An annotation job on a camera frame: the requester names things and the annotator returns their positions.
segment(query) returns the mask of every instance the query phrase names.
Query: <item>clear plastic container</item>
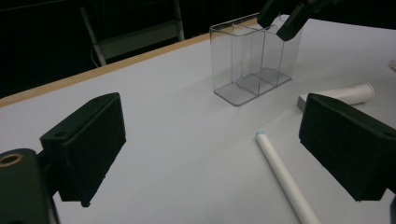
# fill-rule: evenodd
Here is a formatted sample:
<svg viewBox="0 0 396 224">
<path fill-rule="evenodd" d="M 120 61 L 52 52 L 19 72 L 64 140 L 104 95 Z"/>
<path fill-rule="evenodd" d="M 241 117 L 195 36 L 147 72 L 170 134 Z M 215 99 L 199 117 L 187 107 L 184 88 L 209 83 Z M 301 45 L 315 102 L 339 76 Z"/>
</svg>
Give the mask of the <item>clear plastic container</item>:
<svg viewBox="0 0 396 224">
<path fill-rule="evenodd" d="M 263 29 L 257 16 L 210 27 L 214 92 L 232 105 L 242 105 L 292 76 L 302 31 L 284 42 L 276 35 L 281 17 Z"/>
</svg>

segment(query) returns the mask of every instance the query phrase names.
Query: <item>blue pen tip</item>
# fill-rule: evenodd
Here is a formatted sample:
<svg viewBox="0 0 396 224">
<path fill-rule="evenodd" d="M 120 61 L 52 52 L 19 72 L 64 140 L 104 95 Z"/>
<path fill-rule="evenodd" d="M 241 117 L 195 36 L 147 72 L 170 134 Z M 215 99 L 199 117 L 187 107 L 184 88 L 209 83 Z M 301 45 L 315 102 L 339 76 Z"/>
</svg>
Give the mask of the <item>blue pen tip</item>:
<svg viewBox="0 0 396 224">
<path fill-rule="evenodd" d="M 256 135 L 259 135 L 259 134 L 265 134 L 265 132 L 264 132 L 264 131 L 258 131 L 258 132 L 256 132 Z"/>
</svg>

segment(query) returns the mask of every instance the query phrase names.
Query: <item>wooden table edge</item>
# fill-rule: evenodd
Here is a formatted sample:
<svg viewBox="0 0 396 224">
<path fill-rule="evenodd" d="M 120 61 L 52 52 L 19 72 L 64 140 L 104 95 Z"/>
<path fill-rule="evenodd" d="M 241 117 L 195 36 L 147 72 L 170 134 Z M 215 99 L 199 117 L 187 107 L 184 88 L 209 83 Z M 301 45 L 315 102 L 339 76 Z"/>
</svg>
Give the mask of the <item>wooden table edge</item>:
<svg viewBox="0 0 396 224">
<path fill-rule="evenodd" d="M 148 60 L 148 59 L 163 55 L 165 53 L 171 52 L 173 50 L 181 49 L 181 48 L 187 47 L 189 45 L 193 45 L 193 44 L 199 43 L 201 41 L 205 41 L 207 39 L 209 39 L 209 34 L 199 35 L 199 36 L 196 36 L 191 39 L 177 42 L 173 45 L 169 45 L 169 46 L 166 46 L 166 47 L 163 47 L 160 49 L 155 49 L 155 50 L 143 53 L 143 54 L 139 54 L 134 57 L 131 57 L 131 58 L 128 58 L 128 59 L 125 59 L 125 60 L 122 60 L 122 61 L 119 61 L 116 63 L 111 63 L 111 64 L 108 64 L 103 67 L 98 67 L 98 68 L 92 69 L 90 71 L 74 75 L 72 77 L 67 77 L 67 78 L 64 78 L 64 79 L 61 79 L 58 81 L 54 81 L 49 84 L 39 86 L 39 87 L 30 89 L 27 91 L 21 91 L 21 92 L 18 92 L 13 95 L 9 95 L 9 96 L 6 96 L 6 97 L 0 99 L 0 107 L 16 104 L 18 102 L 37 97 L 39 95 L 42 95 L 42 94 L 45 94 L 45 93 L 48 93 L 51 91 L 57 91 L 61 88 L 77 84 L 79 82 L 88 80 L 93 77 L 102 76 L 104 74 L 119 70 L 123 67 L 129 66 L 129 65 L 132 65 L 135 63 L 140 63 L 145 60 Z"/>
</svg>

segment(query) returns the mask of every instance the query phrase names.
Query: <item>marker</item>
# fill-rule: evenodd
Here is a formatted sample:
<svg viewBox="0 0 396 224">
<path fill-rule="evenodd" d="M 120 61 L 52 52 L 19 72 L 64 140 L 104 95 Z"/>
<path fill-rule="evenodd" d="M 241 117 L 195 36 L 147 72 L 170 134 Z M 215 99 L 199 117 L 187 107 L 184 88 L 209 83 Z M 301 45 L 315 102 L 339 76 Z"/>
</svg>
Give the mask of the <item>marker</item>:
<svg viewBox="0 0 396 224">
<path fill-rule="evenodd" d="M 276 178 L 289 198 L 298 218 L 303 224 L 319 224 L 320 220 L 309 202 L 301 192 L 288 168 L 277 154 L 268 136 L 263 131 L 256 133 L 256 140 L 262 148 L 265 158 L 269 161 Z"/>
</svg>

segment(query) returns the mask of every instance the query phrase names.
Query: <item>white table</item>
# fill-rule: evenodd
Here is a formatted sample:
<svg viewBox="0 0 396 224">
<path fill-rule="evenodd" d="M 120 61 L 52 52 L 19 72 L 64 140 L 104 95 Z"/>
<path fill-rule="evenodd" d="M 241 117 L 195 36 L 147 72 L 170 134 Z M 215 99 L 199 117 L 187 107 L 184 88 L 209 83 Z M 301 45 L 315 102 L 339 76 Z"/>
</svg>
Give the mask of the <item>white table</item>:
<svg viewBox="0 0 396 224">
<path fill-rule="evenodd" d="M 265 130 L 322 223 L 389 223 L 389 190 L 356 203 L 300 144 L 299 94 L 361 83 L 357 108 L 396 128 L 396 31 L 310 20 L 293 80 L 241 106 L 212 91 L 209 41 L 0 108 L 0 152 L 39 137 L 91 98 L 117 91 L 124 145 L 89 208 L 54 200 L 66 223 L 299 223 L 255 141 Z"/>
</svg>

